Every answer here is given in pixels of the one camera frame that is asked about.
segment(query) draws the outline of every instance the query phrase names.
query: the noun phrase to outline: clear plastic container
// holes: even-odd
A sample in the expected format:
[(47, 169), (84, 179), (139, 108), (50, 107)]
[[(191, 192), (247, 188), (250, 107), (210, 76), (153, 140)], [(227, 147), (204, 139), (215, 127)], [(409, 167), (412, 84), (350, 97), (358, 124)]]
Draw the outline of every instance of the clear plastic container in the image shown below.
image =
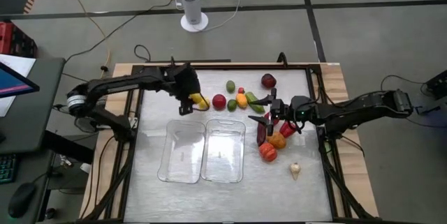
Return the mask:
[(202, 123), (169, 121), (158, 178), (166, 182), (196, 183), (200, 178), (204, 146), (205, 126)]
[(245, 125), (239, 121), (213, 119), (207, 122), (203, 179), (222, 183), (242, 180)]

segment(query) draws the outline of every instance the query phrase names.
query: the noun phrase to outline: yellow cable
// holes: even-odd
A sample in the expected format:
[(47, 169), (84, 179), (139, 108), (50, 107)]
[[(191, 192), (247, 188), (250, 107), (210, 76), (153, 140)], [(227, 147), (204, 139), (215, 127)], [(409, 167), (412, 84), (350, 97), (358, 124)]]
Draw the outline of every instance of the yellow cable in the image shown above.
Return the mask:
[[(84, 11), (85, 17), (89, 18), (89, 20), (91, 22), (93, 22), (96, 26), (96, 28), (99, 29), (99, 31), (103, 34), (103, 37), (105, 38), (105, 33), (102, 30), (102, 28), (100, 28), (100, 26), (89, 16), (89, 14), (87, 13), (87, 11), (85, 10), (84, 5), (82, 4), (81, 0), (78, 0), (79, 5), (81, 6), (82, 10)], [(108, 66), (108, 64), (110, 63), (110, 47), (109, 47), (109, 43), (108, 40), (105, 39), (105, 45), (107, 47), (107, 60), (105, 60), (104, 66)], [(101, 71), (101, 78), (103, 78), (104, 76), (104, 70)]]

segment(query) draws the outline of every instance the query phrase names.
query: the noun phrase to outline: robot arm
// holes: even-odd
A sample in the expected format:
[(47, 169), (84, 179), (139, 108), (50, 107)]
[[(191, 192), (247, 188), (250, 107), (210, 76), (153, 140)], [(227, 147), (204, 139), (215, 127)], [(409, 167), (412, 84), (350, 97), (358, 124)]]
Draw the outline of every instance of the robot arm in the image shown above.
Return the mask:
[(91, 117), (100, 124), (111, 127), (117, 141), (129, 141), (135, 134), (129, 120), (124, 115), (97, 107), (96, 102), (102, 96), (134, 89), (148, 91), (166, 91), (180, 101), (179, 114), (193, 112), (190, 94), (200, 93), (200, 83), (196, 71), (190, 64), (168, 67), (147, 67), (133, 75), (91, 80), (76, 86), (67, 94), (67, 106), (74, 117)]
[(249, 116), (251, 119), (264, 124), (268, 135), (273, 132), (273, 119), (291, 121), (301, 133), (305, 122), (309, 121), (317, 126), (325, 125), (326, 133), (332, 137), (339, 137), (347, 129), (355, 129), (360, 124), (381, 117), (406, 118), (413, 112), (408, 94), (403, 91), (374, 91), (361, 95), (352, 100), (341, 103), (317, 103), (306, 96), (294, 96), (290, 105), (276, 99), (276, 89), (271, 95), (254, 101), (255, 105), (271, 105), (271, 119)]

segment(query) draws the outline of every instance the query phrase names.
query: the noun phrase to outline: wooden table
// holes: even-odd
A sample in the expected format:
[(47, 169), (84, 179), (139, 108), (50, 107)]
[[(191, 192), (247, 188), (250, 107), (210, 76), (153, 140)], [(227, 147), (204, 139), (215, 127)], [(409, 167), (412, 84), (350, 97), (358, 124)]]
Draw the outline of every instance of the wooden table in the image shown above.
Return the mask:
[[(224, 63), (225, 65), (231, 65), (231, 64), (244, 64), (244, 63)], [(247, 65), (272, 65), (272, 63), (246, 63)], [(296, 63), (296, 64), (315, 64), (315, 63)], [(113, 77), (119, 77), (123, 75), (129, 75), (131, 74), (133, 65), (143, 65), (143, 64), (117, 64), (115, 66), (115, 71), (113, 73)], [(161, 64), (144, 64), (146, 66), (160, 66)], [(193, 64), (197, 66), (203, 66), (203, 65), (210, 65), (210, 64)], [(334, 100), (334, 102), (341, 102), (343, 100), (348, 99), (348, 93), (346, 91), (346, 85), (344, 83), (342, 68), (339, 64), (320, 64), (321, 65), (321, 71), (323, 76), (323, 82), (325, 86), (326, 93), (331, 97), (331, 99)], [(314, 82), (315, 89), (318, 88), (318, 85), (316, 82)], [(137, 93), (135, 92), (132, 100), (132, 106), (131, 111), (135, 111), (136, 109), (136, 103), (137, 103)], [(110, 112), (119, 115), (124, 113), (124, 106), (126, 104), (126, 97), (127, 92), (122, 92), (119, 94), (113, 94), (109, 95), (106, 103), (106, 109)], [(358, 134), (355, 130), (348, 130), (344, 134), (351, 140), (357, 142), (360, 144), (360, 140), (358, 138)], [(99, 202), (99, 200), (103, 197), (105, 192), (110, 186), (110, 180), (112, 177), (112, 169), (115, 161), (115, 154), (117, 151), (117, 145), (118, 143), (116, 141), (110, 141), (107, 145), (103, 160), (101, 161), (101, 174), (100, 174), (100, 180), (97, 183), (97, 176), (98, 176), (98, 168), (99, 168), (99, 156), (101, 154), (101, 151), (104, 148), (105, 143), (112, 137), (112, 131), (111, 130), (104, 130), (101, 131), (98, 135), (98, 141), (96, 143), (96, 151), (95, 151), (95, 157), (94, 157), (94, 164), (93, 164), (93, 184), (92, 184), (92, 192), (91, 197), (89, 200), (90, 195), (90, 180), (91, 176), (89, 176), (89, 179), (87, 181), (87, 187), (84, 194), (84, 200), (82, 202), (81, 212), (84, 211), (88, 201), (90, 203), (88, 204), (87, 211), (85, 215), (88, 215), (92, 209), (94, 208), (94, 196), (96, 193), (96, 190), (98, 191), (98, 198), (96, 200), (96, 203)], [(337, 141), (337, 147), (339, 151), (339, 159), (342, 164), (342, 170), (344, 175), (344, 181), (346, 186), (349, 188), (349, 190), (352, 192), (352, 194), (356, 197), (357, 201), (361, 203), (361, 205), (365, 208), (366, 211), (368, 211), (373, 216), (378, 216), (377, 208), (376, 208), (376, 202), (374, 201), (374, 196), (372, 194), (371, 189), (371, 183), (369, 182), (368, 177), (368, 171), (365, 164), (365, 159), (363, 158), (362, 152), (358, 150), (353, 145), (344, 142), (342, 140)], [(124, 163), (126, 159), (126, 151), (124, 151), (122, 156), (122, 164)], [(339, 194), (338, 187), (333, 184), (334, 192), (335, 192), (335, 199), (336, 199), (336, 205), (338, 209), (338, 215), (340, 217), (343, 216), (343, 207), (342, 207), (342, 201)], [(113, 201), (113, 208), (112, 208), (112, 218), (116, 218), (118, 216), (118, 208), (119, 208), (119, 201), (121, 199), (121, 191), (122, 187), (119, 187), (117, 192), (115, 193), (115, 199)]]

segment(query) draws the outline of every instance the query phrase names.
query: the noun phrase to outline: gray floor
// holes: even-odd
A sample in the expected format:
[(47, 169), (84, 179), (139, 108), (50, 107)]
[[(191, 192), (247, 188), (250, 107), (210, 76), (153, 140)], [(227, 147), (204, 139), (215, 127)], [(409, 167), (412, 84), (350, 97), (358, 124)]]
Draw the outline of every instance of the gray floor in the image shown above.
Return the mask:
[[(143, 9), (165, 0), (83, 0), (90, 11)], [(303, 0), (241, 0), (243, 5), (297, 4)], [(416, 0), (312, 0), (312, 3)], [(209, 0), (204, 6), (234, 5), (234, 0)], [(36, 0), (32, 13), (80, 12), (75, 0)], [(447, 6), (345, 8), (315, 10), (326, 59), (342, 63), (351, 97), (379, 89), (387, 74), (425, 81), (446, 69)], [(231, 13), (212, 13), (212, 24)], [(106, 32), (127, 17), (97, 18)], [(138, 17), (111, 39), (113, 63), (138, 61), (133, 47), (141, 43), (153, 60), (232, 59), (274, 61), (284, 51), (289, 61), (318, 61), (307, 14), (303, 10), (240, 12), (220, 29), (189, 34), (179, 27), (179, 15)], [(16, 24), (33, 37), (41, 57), (67, 57), (101, 39), (83, 18), (19, 20)], [(65, 72), (85, 79), (97, 78), (105, 61), (105, 46), (67, 64)], [(63, 77), (57, 102), (78, 81)], [(411, 94), (415, 105), (427, 98), (418, 86), (389, 80), (389, 89)], [(439, 117), (413, 120), (442, 124)], [(50, 130), (77, 134), (73, 119), (55, 112)], [(408, 121), (380, 119), (359, 127), (367, 167), (381, 217), (393, 221), (445, 223), (447, 219), (446, 130), (414, 126)], [(61, 203), (66, 196), (58, 197)], [(78, 209), (67, 209), (77, 212)]]

